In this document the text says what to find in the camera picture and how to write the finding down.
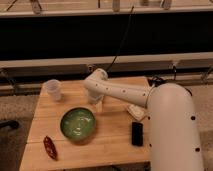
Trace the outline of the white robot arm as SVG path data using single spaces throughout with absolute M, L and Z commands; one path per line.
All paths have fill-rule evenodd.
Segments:
M 84 87 L 90 103 L 108 95 L 148 110 L 151 171 L 204 171 L 195 106 L 184 87 L 113 83 L 103 69 L 89 75 Z

